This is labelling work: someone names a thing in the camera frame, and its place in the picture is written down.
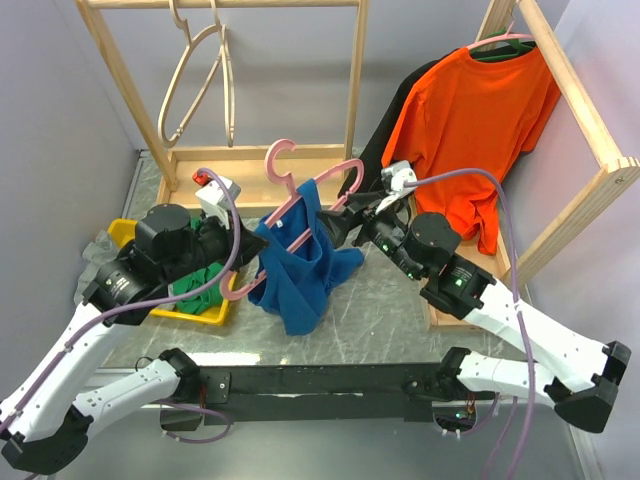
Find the blue tank top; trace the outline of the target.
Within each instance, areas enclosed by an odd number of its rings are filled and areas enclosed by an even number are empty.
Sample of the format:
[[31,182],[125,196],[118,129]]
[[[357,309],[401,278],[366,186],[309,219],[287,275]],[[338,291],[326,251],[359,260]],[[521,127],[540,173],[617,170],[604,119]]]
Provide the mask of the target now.
[[249,301],[279,316],[289,336],[311,333],[325,314],[331,292],[364,263],[358,248],[337,250],[324,225],[317,185],[310,179],[298,188],[301,199],[282,217],[279,226],[261,219],[255,233],[266,239],[259,269],[266,278],[248,293]]

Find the yellow plastic tray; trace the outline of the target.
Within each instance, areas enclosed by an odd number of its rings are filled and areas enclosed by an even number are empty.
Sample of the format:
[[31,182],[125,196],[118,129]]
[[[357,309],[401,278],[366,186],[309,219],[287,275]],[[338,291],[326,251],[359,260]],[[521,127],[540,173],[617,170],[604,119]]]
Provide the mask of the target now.
[[[121,218],[115,219],[111,222],[107,232],[119,249],[123,248],[127,243],[134,239],[136,223],[136,220]],[[162,308],[155,308],[151,310],[150,315],[204,325],[221,326],[225,323],[229,314],[230,304],[231,302],[228,299],[224,299],[219,306],[212,306],[200,315],[182,313],[176,309],[166,310]]]

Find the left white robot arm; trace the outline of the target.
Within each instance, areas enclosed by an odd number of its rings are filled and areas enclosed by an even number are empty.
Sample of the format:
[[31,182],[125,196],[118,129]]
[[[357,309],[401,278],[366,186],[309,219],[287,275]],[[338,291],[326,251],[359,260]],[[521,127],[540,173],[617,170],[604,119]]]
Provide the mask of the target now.
[[213,263],[237,269],[267,241],[237,214],[204,215],[162,204],[136,222],[134,236],[104,264],[83,293],[64,333],[25,382],[1,403],[1,454],[16,470],[51,475],[73,462],[89,440],[147,403],[195,400],[199,366],[182,350],[91,392],[84,387],[113,349],[168,302],[175,281]]

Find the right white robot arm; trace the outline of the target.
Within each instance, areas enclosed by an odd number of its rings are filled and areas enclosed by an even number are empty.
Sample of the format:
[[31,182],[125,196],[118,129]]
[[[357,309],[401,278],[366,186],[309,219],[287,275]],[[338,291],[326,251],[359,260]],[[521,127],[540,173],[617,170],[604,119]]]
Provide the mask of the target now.
[[444,215],[423,213],[407,223],[404,201],[384,210],[372,195],[356,195],[343,211],[322,210],[317,219],[333,246],[356,230],[354,245],[375,245],[408,278],[421,280],[420,295],[441,313],[488,331],[533,360],[493,358],[451,348],[436,373],[415,386],[442,401],[472,392],[495,392],[551,407],[570,425],[603,432],[630,360],[624,344],[586,338],[530,304],[515,300],[507,286],[457,254],[461,237]]

